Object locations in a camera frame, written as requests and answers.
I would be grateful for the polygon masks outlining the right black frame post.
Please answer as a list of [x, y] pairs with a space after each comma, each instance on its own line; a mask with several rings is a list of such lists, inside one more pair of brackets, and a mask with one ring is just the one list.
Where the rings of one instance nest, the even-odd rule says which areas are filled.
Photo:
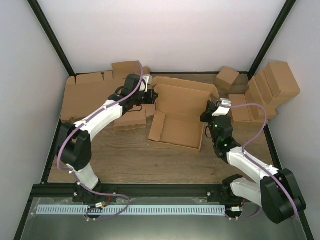
[[286, 0], [281, 11], [279, 12], [272, 28], [270, 29], [264, 43], [262, 44], [256, 58], [254, 59], [249, 71], [247, 72], [248, 79], [250, 80], [255, 73], [257, 72], [259, 66], [261, 65], [262, 61], [264, 60], [266, 54], [268, 53], [272, 43], [274, 42], [276, 36], [278, 35], [280, 29], [282, 28], [283, 24], [285, 23], [288, 15], [290, 14], [291, 10], [293, 9], [297, 0]]

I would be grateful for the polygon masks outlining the large folded cardboard box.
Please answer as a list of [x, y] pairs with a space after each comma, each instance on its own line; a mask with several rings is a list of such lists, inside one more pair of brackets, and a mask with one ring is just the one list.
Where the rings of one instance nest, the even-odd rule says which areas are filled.
[[271, 104], [278, 108], [297, 97], [301, 89], [287, 62], [272, 61], [264, 69], [272, 93]]

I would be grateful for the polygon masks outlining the black frame post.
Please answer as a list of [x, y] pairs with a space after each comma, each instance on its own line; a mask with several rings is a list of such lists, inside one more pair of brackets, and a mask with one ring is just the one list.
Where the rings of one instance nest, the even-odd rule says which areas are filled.
[[69, 76], [75, 76], [76, 73], [73, 70], [58, 38], [56, 37], [45, 13], [43, 12], [39, 2], [37, 0], [27, 0], [29, 6], [31, 7], [35, 17], [37, 18], [38, 22], [40, 23], [42, 29], [44, 30], [48, 40], [50, 41], [52, 47], [54, 48], [58, 58], [60, 59], [62, 65], [64, 66], [65, 70], [67, 71]]
[[290, 14], [291, 10], [293, 9], [297, 0], [286, 0], [281, 11], [279, 12], [272, 28], [270, 29], [264, 43], [262, 44], [256, 58], [254, 59], [249, 71], [247, 72], [248, 79], [250, 80], [255, 73], [257, 72], [259, 66], [261, 65], [262, 61], [264, 60], [266, 54], [268, 53], [272, 43], [274, 42], [276, 36], [278, 35], [280, 29], [282, 28], [283, 24], [285, 23], [288, 15]]

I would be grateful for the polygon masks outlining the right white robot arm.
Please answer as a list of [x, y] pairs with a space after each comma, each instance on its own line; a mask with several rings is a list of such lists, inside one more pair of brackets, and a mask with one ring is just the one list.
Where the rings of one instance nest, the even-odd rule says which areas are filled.
[[236, 167], [251, 178], [234, 175], [224, 181], [223, 198], [229, 202], [243, 198], [260, 207], [269, 220], [279, 224], [289, 218], [298, 218], [307, 208], [294, 174], [278, 169], [251, 155], [244, 145], [233, 138], [232, 119], [228, 116], [235, 106], [226, 98], [217, 103], [207, 102], [200, 117], [210, 133], [214, 152], [227, 164]]

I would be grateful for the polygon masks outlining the folded box on table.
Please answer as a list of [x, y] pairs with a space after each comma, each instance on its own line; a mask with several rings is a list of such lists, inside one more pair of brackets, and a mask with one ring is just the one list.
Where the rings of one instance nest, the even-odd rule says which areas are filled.
[[[229, 94], [231, 106], [240, 106], [247, 103], [244, 94]], [[251, 123], [251, 117], [247, 106], [231, 108], [228, 115], [232, 118], [232, 125], [234, 127], [247, 127]]]

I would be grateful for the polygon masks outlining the row of folded boxes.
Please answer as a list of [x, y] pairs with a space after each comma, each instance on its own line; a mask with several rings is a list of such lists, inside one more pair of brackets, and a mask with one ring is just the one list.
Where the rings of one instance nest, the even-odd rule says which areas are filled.
[[249, 103], [258, 104], [266, 110], [268, 120], [276, 117], [276, 109], [272, 105], [269, 105], [273, 99], [273, 95], [263, 70], [249, 80], [248, 91], [245, 95], [248, 97]]

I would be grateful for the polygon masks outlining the small folded cardboard box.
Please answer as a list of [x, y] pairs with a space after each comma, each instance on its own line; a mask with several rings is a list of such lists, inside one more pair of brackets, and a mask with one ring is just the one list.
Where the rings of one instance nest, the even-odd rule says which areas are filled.
[[214, 80], [214, 84], [225, 90], [230, 90], [240, 73], [230, 67], [223, 67]]

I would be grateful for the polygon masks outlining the stack of flat cardboard blanks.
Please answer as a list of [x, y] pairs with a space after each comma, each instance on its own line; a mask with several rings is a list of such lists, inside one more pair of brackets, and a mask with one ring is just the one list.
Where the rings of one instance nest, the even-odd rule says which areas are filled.
[[[112, 71], [71, 76], [66, 81], [60, 120], [75, 123], [101, 107], [117, 88], [125, 83], [129, 74], [141, 73], [136, 61], [112, 64]], [[147, 127], [147, 118], [156, 113], [155, 105], [135, 106], [113, 122], [114, 130], [131, 130]]]

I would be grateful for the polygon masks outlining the left black frame post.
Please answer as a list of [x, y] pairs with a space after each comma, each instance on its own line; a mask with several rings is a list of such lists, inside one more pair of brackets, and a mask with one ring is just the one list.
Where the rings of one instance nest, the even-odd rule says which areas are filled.
[[75, 76], [76, 73], [73, 70], [58, 38], [56, 37], [45, 13], [43, 12], [39, 2], [37, 0], [27, 0], [29, 6], [31, 7], [35, 17], [37, 18], [38, 22], [40, 23], [42, 29], [44, 30], [48, 40], [50, 41], [52, 47], [54, 48], [58, 58], [60, 59], [62, 65], [64, 66], [65, 70], [67, 71], [69, 76]]

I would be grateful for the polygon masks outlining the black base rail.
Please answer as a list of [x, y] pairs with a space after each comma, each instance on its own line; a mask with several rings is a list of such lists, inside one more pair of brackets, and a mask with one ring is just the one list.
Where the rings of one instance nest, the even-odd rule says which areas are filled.
[[[100, 193], [135, 198], [200, 198], [226, 201], [221, 184], [101, 184]], [[76, 203], [97, 203], [108, 198], [91, 193], [75, 183], [45, 183], [32, 187], [31, 198], [72, 198]]]

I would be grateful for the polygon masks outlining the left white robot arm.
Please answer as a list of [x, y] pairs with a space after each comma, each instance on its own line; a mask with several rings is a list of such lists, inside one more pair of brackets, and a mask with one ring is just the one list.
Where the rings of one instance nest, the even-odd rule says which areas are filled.
[[69, 173], [74, 174], [78, 184], [85, 188], [84, 195], [89, 201], [97, 202], [102, 196], [102, 189], [97, 186], [100, 180], [90, 164], [92, 140], [133, 107], [154, 104], [159, 95], [154, 89], [149, 89], [152, 80], [149, 74], [129, 74], [123, 86], [96, 111], [73, 124], [61, 125], [55, 147], [57, 167], [60, 169], [61, 163], [67, 166]]

